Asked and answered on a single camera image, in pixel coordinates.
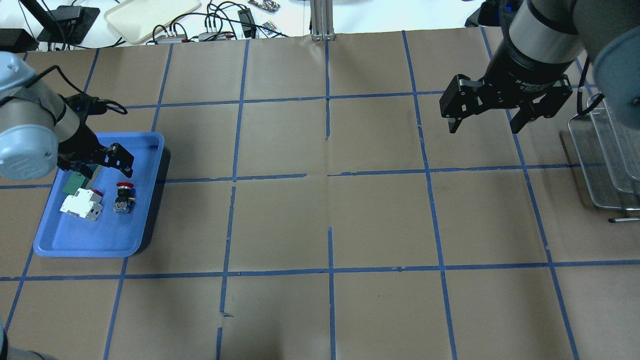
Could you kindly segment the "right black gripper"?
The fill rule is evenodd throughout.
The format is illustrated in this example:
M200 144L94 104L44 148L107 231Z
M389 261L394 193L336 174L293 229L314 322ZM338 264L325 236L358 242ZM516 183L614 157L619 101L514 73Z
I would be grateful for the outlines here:
M439 98L439 113L455 134L462 121L489 110L517 110L510 131L518 134L529 121L551 118L573 94L566 71L573 60L546 63L514 47L499 47L477 80L458 73Z

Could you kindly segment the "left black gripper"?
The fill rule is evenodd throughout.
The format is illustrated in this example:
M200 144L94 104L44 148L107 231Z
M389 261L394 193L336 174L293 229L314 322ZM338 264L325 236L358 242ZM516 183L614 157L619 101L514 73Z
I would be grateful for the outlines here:
M80 125L71 137L58 143L57 166L63 171L73 171L72 178L77 181L92 179L89 166L117 169L130 179L134 159L134 155L118 142L103 146L96 133L86 125Z

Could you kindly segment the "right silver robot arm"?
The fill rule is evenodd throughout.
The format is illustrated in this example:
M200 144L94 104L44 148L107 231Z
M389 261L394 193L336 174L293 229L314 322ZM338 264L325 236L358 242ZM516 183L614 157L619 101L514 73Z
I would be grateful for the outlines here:
M439 100L450 133L488 110L515 109L512 133L540 117L554 117L569 99L566 70L581 53L615 119L639 129L639 2L637 0L525 0L486 73L455 75Z

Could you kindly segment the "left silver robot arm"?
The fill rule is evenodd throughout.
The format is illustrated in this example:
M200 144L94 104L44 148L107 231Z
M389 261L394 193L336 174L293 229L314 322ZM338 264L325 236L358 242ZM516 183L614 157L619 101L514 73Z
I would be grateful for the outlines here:
M44 78L62 69L53 65L37 73L22 57L3 51L0 60L0 173L14 181L39 179L53 169L73 171L91 179L94 167L133 176L134 155L121 144L102 145L87 125L89 116L128 111L118 102L90 96L78 89L62 96Z

